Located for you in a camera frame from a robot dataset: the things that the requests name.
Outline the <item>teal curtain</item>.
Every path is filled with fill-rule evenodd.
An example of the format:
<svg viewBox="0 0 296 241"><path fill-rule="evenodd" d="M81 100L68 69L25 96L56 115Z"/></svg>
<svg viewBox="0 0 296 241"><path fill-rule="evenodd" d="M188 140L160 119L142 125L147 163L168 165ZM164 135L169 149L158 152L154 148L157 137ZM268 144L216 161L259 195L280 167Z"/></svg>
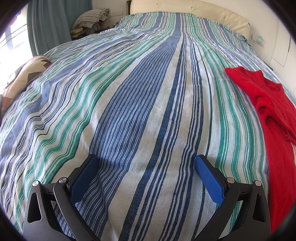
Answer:
<svg viewBox="0 0 296 241"><path fill-rule="evenodd" d="M28 38L33 56L70 42L75 20L92 9L92 1L29 1L27 4Z"/></svg>

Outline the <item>striped blue green bedspread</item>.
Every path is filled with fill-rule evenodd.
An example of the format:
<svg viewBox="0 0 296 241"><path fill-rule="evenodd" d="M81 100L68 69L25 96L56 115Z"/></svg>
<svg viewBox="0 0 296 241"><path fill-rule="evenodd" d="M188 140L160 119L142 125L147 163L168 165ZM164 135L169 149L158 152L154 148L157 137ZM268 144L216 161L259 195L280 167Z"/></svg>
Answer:
<svg viewBox="0 0 296 241"><path fill-rule="evenodd" d="M203 154L269 191L264 133L225 68L280 83L244 36L193 14L129 15L46 53L52 62L1 124L1 206L23 231L31 185L98 170L76 208L100 240L191 240L217 205L194 168Z"/></svg>

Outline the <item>patterned beige cushion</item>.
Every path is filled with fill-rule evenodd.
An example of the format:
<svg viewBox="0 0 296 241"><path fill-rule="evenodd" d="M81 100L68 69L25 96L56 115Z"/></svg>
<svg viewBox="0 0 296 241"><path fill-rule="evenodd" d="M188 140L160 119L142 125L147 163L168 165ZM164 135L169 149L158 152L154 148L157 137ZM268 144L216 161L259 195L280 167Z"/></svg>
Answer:
<svg viewBox="0 0 296 241"><path fill-rule="evenodd" d="M24 92L35 79L47 70L51 64L52 62L46 56L38 55L19 68L15 78L1 93L1 110L7 111L15 99Z"/></svg>

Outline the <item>pile of folded clothes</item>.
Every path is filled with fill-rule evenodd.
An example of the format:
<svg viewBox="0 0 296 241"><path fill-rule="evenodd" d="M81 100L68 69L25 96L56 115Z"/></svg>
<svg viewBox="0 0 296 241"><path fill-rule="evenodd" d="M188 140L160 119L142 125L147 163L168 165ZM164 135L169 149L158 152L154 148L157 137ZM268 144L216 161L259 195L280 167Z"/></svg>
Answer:
<svg viewBox="0 0 296 241"><path fill-rule="evenodd" d="M110 17L110 9L92 9L81 14L75 21L70 30L72 39L89 35L93 26L100 30L100 23Z"/></svg>

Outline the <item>red knitted sweater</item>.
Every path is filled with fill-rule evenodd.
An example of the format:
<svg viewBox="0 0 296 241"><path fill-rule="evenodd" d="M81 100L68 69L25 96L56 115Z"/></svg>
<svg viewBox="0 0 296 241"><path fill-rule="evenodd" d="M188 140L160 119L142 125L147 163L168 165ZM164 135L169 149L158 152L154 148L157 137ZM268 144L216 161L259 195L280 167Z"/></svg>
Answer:
<svg viewBox="0 0 296 241"><path fill-rule="evenodd" d="M263 129L271 231L275 232L295 203L295 105L283 86L265 78L260 70L239 66L225 68L225 72L247 94Z"/></svg>

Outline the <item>wall socket plate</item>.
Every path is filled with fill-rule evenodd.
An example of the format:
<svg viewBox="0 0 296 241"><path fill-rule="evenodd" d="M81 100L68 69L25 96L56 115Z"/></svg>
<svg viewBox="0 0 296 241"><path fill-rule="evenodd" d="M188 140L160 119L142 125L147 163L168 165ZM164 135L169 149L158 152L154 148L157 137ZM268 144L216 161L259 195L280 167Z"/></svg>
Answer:
<svg viewBox="0 0 296 241"><path fill-rule="evenodd" d="M255 34L252 34L251 35L251 39L256 42L257 44L263 46L264 45L264 40L263 40L263 37L261 35L255 35Z"/></svg>

